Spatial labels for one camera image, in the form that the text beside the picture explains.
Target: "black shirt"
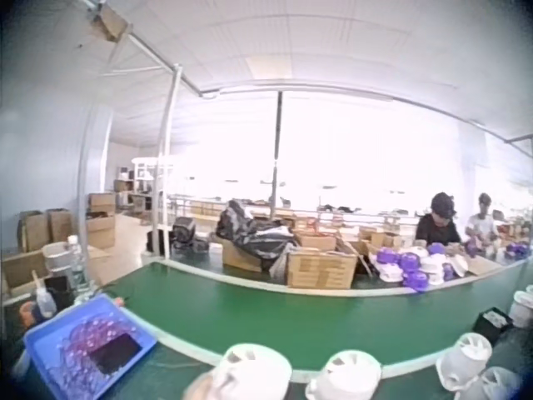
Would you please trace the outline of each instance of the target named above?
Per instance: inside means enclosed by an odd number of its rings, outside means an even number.
[[[457,232],[457,227],[450,221],[445,227],[437,227],[431,214],[426,214],[420,218],[416,226],[416,240],[425,240],[427,244],[442,243],[445,246],[448,243],[460,243],[461,237]]]

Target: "white ceiling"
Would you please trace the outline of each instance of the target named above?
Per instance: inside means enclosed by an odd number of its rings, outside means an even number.
[[[108,1],[157,50],[181,63],[201,90],[258,80],[368,89],[475,120],[505,138],[533,131],[533,31],[514,3]],[[128,46],[116,68],[154,65]],[[116,110],[112,140],[153,144],[170,76],[155,71],[106,79]],[[192,127],[238,121],[252,109],[250,96],[207,101],[182,87],[172,140],[194,141]]]

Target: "black box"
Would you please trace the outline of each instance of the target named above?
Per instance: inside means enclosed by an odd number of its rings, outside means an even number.
[[[500,320],[502,322],[500,326],[496,326],[491,320],[487,319],[487,315],[490,313],[494,313],[500,317]],[[472,331],[483,335],[491,343],[492,347],[494,347],[500,336],[505,331],[512,328],[512,326],[513,320],[498,308],[493,307],[482,312],[477,317],[476,323],[474,324]]]

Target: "woman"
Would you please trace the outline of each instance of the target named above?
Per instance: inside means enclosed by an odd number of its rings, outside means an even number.
[[[431,213],[420,218],[416,227],[416,240],[425,240],[427,244],[460,243],[461,237],[452,218],[456,214],[453,199],[440,192],[431,200]]]

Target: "white shirt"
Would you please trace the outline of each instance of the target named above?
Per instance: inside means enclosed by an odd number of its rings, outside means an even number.
[[[494,224],[494,219],[490,215],[485,215],[484,219],[481,219],[479,214],[472,215],[470,218],[468,218],[466,227],[481,233],[481,236],[488,240],[491,239],[491,233],[498,235],[498,230]]]

